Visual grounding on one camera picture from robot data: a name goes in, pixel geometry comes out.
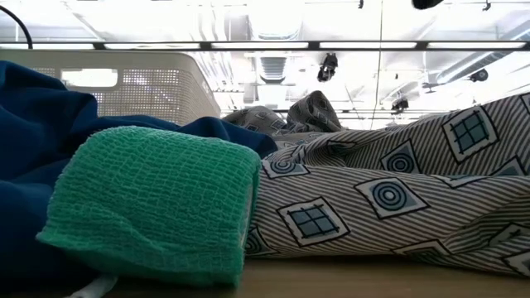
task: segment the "square pattern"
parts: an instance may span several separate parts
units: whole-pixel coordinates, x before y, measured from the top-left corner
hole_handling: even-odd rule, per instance
[[[499,140],[488,114],[480,106],[457,113],[442,129],[459,164]]]
[[[259,257],[276,253],[278,251],[268,246],[259,227],[251,228],[248,231],[247,242],[245,243],[245,255],[247,257]]]
[[[519,99],[523,103],[524,108],[530,113],[530,94],[523,94],[519,96]]]
[[[348,227],[322,197],[277,210],[292,237],[300,247],[344,237]]]
[[[274,129],[282,129],[285,126],[285,123],[281,119],[276,119],[274,122],[271,123],[271,127]]]
[[[440,240],[428,240],[421,243],[395,248],[394,253],[410,257],[442,257],[450,255],[451,252],[440,242]]]
[[[324,205],[315,204],[309,209],[301,207],[300,210],[287,211],[292,221],[300,229],[302,238],[313,238],[339,232],[339,227],[324,213],[322,207]]]
[[[254,116],[256,118],[265,119],[267,117],[268,113],[264,111],[257,112]]]
[[[497,170],[491,173],[491,176],[500,176],[500,175],[526,175],[527,172],[523,167],[523,163],[519,156],[514,156],[506,161],[502,166]]]
[[[354,188],[370,203],[378,219],[388,219],[430,207],[398,178],[371,180]]]
[[[296,163],[262,161],[262,167],[268,179],[310,174],[306,166]]]
[[[518,223],[509,223],[502,227],[490,240],[489,245],[495,246],[501,242],[530,234],[530,228]]]
[[[253,132],[257,132],[259,130],[259,127],[255,126],[255,125],[252,125],[252,124],[247,125],[246,128],[248,130],[250,130],[250,131],[253,131]]]
[[[351,153],[357,142],[327,140],[325,146],[330,155],[345,155]]]
[[[505,257],[503,261],[515,272],[524,276],[530,276],[530,251]]]
[[[452,189],[457,189],[461,186],[468,185],[469,183],[473,183],[473,182],[488,178],[488,177],[477,176],[477,175],[472,175],[472,176],[469,176],[469,175],[448,175],[448,176],[432,175],[431,177],[442,181],[443,183],[447,184],[447,186],[451,187]]]
[[[417,163],[416,154],[412,147],[411,140],[391,150],[386,156],[381,158],[381,165],[386,171],[396,171],[401,173],[419,174],[422,173]]]

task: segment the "patterned fabric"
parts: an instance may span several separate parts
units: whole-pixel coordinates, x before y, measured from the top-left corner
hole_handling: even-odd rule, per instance
[[[262,106],[232,113],[223,120],[255,132],[272,136],[285,135],[284,139],[303,139],[291,136],[297,132],[340,132],[343,130],[330,101],[321,91],[315,91],[295,103],[289,109],[287,123],[281,120],[276,113]]]
[[[396,254],[530,276],[530,94],[289,142],[263,161],[250,257]]]

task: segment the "blue cloth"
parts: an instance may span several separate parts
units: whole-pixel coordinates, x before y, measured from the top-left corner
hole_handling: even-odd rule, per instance
[[[216,118],[179,127],[148,116],[98,117],[90,94],[68,91],[58,80],[0,61],[0,281],[64,281],[89,277],[86,267],[35,240],[63,167],[88,136],[135,125],[218,137],[250,147],[261,157],[276,151],[274,141]]]

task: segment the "fluorescent light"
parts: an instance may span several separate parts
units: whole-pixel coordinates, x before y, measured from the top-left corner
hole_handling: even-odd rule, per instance
[[[285,42],[270,42],[270,41],[256,41],[256,42],[214,42],[213,49],[305,49],[307,42],[285,41]]]
[[[321,49],[399,49],[407,48],[411,49],[416,46],[416,42],[410,41],[390,41],[390,42],[379,42],[379,41],[364,41],[364,42],[321,42]]]
[[[431,49],[519,49],[522,48],[526,42],[430,42]]]
[[[196,50],[200,48],[198,43],[161,43],[161,44],[150,44],[150,43],[138,43],[138,44],[129,44],[129,43],[109,43],[105,44],[110,50]]]
[[[285,52],[285,51],[269,51],[269,52],[251,52],[251,53],[244,53],[243,56],[245,58],[261,58],[261,57],[277,57],[277,58],[290,58],[290,57],[305,57],[302,53],[293,53],[293,52]]]
[[[12,43],[12,44],[0,44],[2,49],[27,49],[27,44],[23,43]],[[35,50],[93,50],[94,47],[90,43],[84,44],[33,44]]]

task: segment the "folded cloth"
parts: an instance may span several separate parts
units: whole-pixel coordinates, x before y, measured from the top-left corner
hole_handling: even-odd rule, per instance
[[[90,94],[68,91],[58,79],[0,61],[0,289],[95,277],[60,250],[35,240],[57,176],[94,132],[134,125],[217,137],[260,156],[277,149],[270,137],[215,118],[179,127],[148,116],[98,117],[97,108]]]
[[[37,239],[102,272],[237,285],[260,166],[218,139],[105,130],[66,166]]]
[[[249,256],[395,254],[530,277],[530,94],[290,136],[300,145],[263,161]]]

